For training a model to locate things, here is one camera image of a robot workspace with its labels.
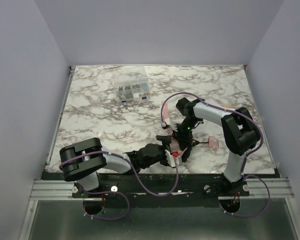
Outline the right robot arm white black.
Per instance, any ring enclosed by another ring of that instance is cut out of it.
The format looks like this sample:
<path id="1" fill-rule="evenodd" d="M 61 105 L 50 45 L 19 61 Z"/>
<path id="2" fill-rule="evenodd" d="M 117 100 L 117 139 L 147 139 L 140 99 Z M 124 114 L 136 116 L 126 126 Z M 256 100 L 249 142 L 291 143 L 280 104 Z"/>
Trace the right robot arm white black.
<path id="1" fill-rule="evenodd" d="M 189 101 L 180 99 L 176 108 L 184 116 L 182 123 L 176 125 L 173 130 L 173 138 L 178 142 L 179 148 L 185 151 L 186 160 L 194 144 L 192 130 L 199 122 L 206 120 L 222 127 L 225 144 L 229 149 L 229 155 L 223 176 L 230 183 L 236 183 L 243 178 L 243 171 L 249 154 L 258 150 L 263 144 L 262 130 L 253 121 L 247 108 L 239 109 L 221 108 L 212 106 L 202 99 Z"/>

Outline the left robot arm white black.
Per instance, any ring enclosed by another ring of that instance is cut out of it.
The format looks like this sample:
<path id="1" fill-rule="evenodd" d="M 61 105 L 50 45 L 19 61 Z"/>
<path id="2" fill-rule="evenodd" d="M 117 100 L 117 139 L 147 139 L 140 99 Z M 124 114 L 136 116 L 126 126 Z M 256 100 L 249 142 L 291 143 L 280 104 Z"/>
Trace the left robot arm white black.
<path id="1" fill-rule="evenodd" d="M 100 186 L 99 169 L 132 175 L 156 163 L 171 168 L 179 164 L 178 154 L 171 152 L 167 145 L 149 143 L 137 151 L 116 153 L 104 147 L 97 137 L 65 146 L 59 156 L 64 180 L 78 182 L 87 191 Z"/>

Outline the pink folding umbrella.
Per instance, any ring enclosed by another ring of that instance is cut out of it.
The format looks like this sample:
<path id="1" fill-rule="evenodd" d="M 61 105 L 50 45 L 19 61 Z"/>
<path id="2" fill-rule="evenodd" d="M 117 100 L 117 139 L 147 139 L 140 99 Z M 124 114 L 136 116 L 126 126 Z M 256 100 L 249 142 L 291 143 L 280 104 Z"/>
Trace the pink folding umbrella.
<path id="1" fill-rule="evenodd" d="M 166 147 L 172 153 L 178 153 L 183 162 L 189 158 L 193 147 L 199 144 L 206 144 L 209 148 L 219 149 L 219 140 L 213 136 L 208 137 L 206 141 L 198 141 L 193 137 L 193 130 L 204 123 L 202 118 L 194 115 L 191 107 L 197 104 L 198 100 L 189 101 L 182 98 L 176 103 L 177 110 L 184 116 L 182 123 L 175 123 L 169 116 L 168 104 L 162 103 L 161 116 L 163 121 L 161 127 L 168 131 L 170 135 L 170 143 L 166 143 Z"/>

